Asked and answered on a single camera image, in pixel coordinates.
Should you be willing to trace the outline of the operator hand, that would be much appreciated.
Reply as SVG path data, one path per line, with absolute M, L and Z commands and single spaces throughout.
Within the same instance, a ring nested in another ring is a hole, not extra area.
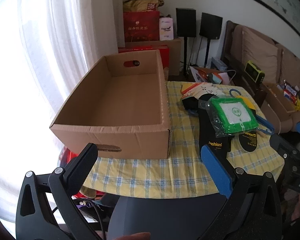
M 114 240 L 150 240 L 151 233 L 150 232 L 138 232 L 132 235 L 124 235 L 120 237 L 116 237 Z

